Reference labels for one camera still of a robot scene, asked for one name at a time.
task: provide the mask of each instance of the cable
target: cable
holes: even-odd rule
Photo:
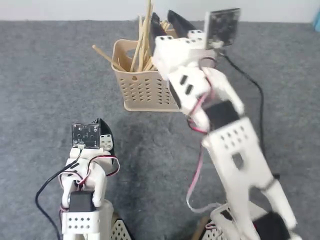
[[[220,55],[223,56],[229,64],[241,73],[247,80],[249,80],[252,84],[254,84],[260,93],[260,109],[259,109],[259,128],[260,128],[260,146],[264,156],[266,156],[266,146],[265,146],[265,131],[264,131],[264,105],[265,105],[265,95],[262,87],[254,80],[249,74],[241,70],[231,59],[228,57],[227,52],[220,52]]]
[[[201,208],[193,208],[190,203],[189,203],[189,200],[190,200],[190,197],[196,187],[196,184],[198,182],[198,179],[199,179],[199,176],[200,176],[200,172],[201,172],[201,168],[202,168],[202,165],[203,165],[204,161],[203,161],[203,147],[202,145],[200,145],[200,152],[199,152],[199,157],[198,157],[198,166],[195,170],[195,173],[194,173],[194,176],[192,178],[192,182],[189,186],[189,189],[186,193],[186,197],[185,197],[185,200],[186,200],[186,204],[188,205],[188,207],[191,209],[192,212],[194,213],[197,213],[197,214],[201,214],[209,209],[212,209],[212,208],[217,208],[219,206],[221,206],[221,204],[217,203],[217,202],[214,202],[214,203],[210,203],[208,204],[207,206],[204,206],[204,207],[201,207]]]
[[[53,174],[47,181],[45,181],[45,183],[40,187],[40,189],[38,190],[38,192],[35,194],[35,198],[34,198],[34,202],[36,207],[40,210],[40,212],[49,220],[49,222],[51,223],[51,225],[54,228],[55,234],[56,234],[56,239],[57,240],[61,240],[60,237],[60,233],[59,233],[59,229],[56,225],[56,223],[53,221],[53,219],[49,216],[49,214],[40,206],[39,204],[39,196],[42,193],[42,191],[46,188],[46,186],[53,180],[55,179],[59,174],[61,174],[62,172],[64,172],[65,170],[69,169],[72,165],[74,165],[80,158],[82,149],[80,149],[79,155],[77,156],[77,158],[71,162],[70,164],[66,165],[64,168],[62,168],[61,170],[59,170],[58,172],[56,172],[55,174]]]

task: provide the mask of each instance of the black wire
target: black wire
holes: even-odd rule
[[[228,57],[227,53],[221,53],[221,55],[229,62],[229,64],[241,73],[246,79],[248,79],[252,84],[254,84],[260,93],[260,109],[259,109],[259,128],[260,128],[260,146],[264,157],[266,157],[266,147],[265,147],[265,131],[264,131],[264,105],[265,105],[265,95],[262,87],[255,81],[249,74],[241,70],[231,59]]]
[[[49,216],[49,214],[40,206],[40,204],[39,204],[39,196],[42,193],[42,191],[46,188],[46,186],[53,179],[55,179],[59,174],[61,174],[65,170],[69,169],[72,165],[74,165],[78,161],[78,159],[80,158],[81,152],[82,152],[82,149],[80,149],[80,153],[79,153],[78,157],[73,162],[71,162],[70,164],[66,165],[64,168],[62,168],[61,170],[59,170],[58,172],[53,174],[47,181],[45,181],[45,183],[41,186],[39,191],[37,191],[37,193],[35,194],[35,199],[34,199],[35,205],[40,210],[40,212],[49,220],[49,222],[53,226],[57,240],[61,240],[59,229],[58,229],[56,223],[53,221],[53,219]]]

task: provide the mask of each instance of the perforated plate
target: perforated plate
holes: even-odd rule
[[[201,240],[228,240],[218,229],[206,230]]]
[[[131,240],[124,221],[115,221],[111,230],[111,240]]]

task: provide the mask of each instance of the pink cable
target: pink cable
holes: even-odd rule
[[[202,168],[202,165],[203,165],[204,161],[203,161],[203,147],[202,145],[200,146],[200,153],[199,153],[199,158],[198,158],[198,166],[196,167],[196,170],[195,170],[195,173],[194,173],[194,176],[193,176],[193,179],[192,179],[192,182],[190,184],[190,187],[186,193],[186,204],[188,205],[188,207],[191,209],[192,212],[194,213],[197,213],[197,214],[201,214],[209,209],[212,209],[212,208],[217,208],[220,206],[219,203],[217,202],[214,202],[214,203],[210,203],[208,204],[207,206],[205,207],[201,207],[201,208],[193,208],[190,203],[189,203],[189,200],[190,200],[190,197],[195,189],[195,186],[198,182],[198,179],[199,179],[199,176],[200,176],[200,172],[201,172],[201,168]]]

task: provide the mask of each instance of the mounting hole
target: mounting hole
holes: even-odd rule
[[[244,167],[244,160],[240,153],[232,155],[232,159],[237,169],[241,170]]]

